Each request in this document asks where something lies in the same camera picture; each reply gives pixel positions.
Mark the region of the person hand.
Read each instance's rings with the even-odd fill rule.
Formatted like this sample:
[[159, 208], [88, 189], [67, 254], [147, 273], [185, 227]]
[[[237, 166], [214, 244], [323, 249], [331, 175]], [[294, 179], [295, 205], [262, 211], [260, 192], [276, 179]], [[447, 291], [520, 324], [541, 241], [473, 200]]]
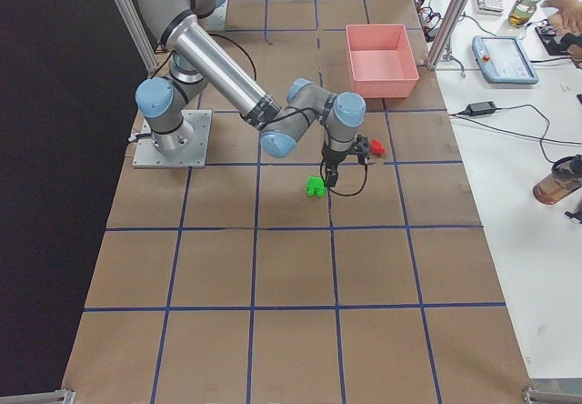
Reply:
[[559, 8], [549, 17], [549, 22], [564, 31], [581, 34], [581, 2], [575, 0], [573, 4]]

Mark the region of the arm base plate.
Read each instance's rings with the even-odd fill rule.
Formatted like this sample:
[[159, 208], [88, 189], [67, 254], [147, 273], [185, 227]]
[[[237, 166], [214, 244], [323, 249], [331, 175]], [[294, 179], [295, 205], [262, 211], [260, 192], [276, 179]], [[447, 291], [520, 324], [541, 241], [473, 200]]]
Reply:
[[199, 18], [198, 23], [208, 32], [223, 32], [226, 28], [227, 8], [228, 0], [225, 0], [211, 15]]
[[143, 119], [142, 134], [135, 147], [134, 168], [204, 168], [211, 130], [212, 110], [183, 109], [184, 120], [174, 133], [151, 131]]

